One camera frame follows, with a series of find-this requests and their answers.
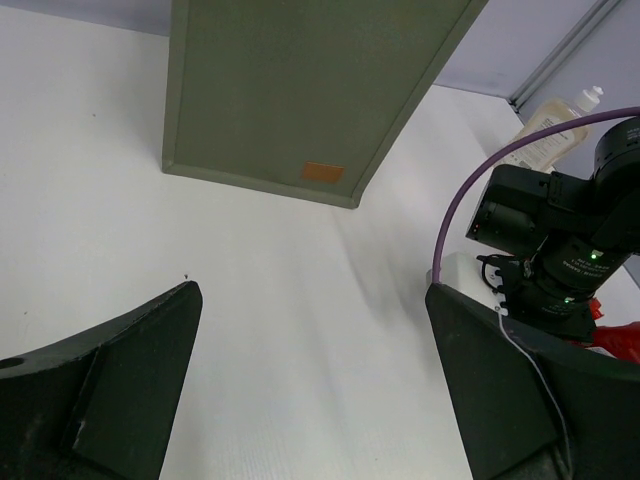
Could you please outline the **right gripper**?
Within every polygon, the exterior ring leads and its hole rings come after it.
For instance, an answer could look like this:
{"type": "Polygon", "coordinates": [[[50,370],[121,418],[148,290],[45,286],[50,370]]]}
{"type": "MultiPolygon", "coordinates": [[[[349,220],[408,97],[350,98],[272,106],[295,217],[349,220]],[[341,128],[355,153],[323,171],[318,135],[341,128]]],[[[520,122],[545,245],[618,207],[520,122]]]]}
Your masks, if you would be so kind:
{"type": "Polygon", "coordinates": [[[566,292],[557,297],[531,282],[507,282],[504,295],[504,307],[514,320],[564,340],[593,342],[596,325],[589,306],[591,297],[566,292]]]}

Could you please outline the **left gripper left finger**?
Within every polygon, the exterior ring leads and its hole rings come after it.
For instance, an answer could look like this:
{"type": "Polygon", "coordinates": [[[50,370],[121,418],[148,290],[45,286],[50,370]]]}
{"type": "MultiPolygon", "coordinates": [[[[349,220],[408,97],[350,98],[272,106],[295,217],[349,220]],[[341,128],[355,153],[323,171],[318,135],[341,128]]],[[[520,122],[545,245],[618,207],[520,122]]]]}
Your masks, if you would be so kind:
{"type": "Polygon", "coordinates": [[[156,479],[202,311],[186,281],[1,362],[4,479],[156,479]]]}

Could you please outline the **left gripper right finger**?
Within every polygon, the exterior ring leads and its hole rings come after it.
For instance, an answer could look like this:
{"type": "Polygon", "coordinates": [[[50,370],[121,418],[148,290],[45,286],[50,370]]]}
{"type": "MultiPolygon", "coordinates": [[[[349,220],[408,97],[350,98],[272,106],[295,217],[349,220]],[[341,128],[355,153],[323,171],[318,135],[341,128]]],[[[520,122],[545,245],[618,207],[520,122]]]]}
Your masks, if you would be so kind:
{"type": "Polygon", "coordinates": [[[473,478],[638,478],[638,365],[446,285],[429,287],[426,308],[473,478]]]}

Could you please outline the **red soap bottle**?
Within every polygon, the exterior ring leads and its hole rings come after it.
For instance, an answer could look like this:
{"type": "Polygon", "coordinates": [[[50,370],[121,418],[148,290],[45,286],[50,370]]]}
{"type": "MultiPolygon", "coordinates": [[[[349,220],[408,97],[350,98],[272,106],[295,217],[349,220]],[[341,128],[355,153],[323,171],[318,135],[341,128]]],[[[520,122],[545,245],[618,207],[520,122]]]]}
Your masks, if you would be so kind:
{"type": "Polygon", "coordinates": [[[619,360],[640,364],[639,323],[622,326],[596,325],[588,350],[619,360]]]}

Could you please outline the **beige soap bottle white cap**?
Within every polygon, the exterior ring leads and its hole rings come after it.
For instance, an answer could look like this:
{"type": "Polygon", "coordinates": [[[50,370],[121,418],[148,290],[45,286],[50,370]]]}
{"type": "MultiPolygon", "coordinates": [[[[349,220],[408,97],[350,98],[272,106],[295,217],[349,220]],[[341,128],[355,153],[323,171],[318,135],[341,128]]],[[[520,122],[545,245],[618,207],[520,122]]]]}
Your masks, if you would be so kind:
{"type": "MultiPolygon", "coordinates": [[[[599,86],[581,90],[573,101],[552,98],[544,102],[513,138],[513,142],[532,133],[578,119],[599,106],[604,90],[599,86]]],[[[554,164],[581,144],[589,135],[590,127],[582,126],[521,147],[505,156],[503,162],[525,169],[549,173],[554,164]]]]}

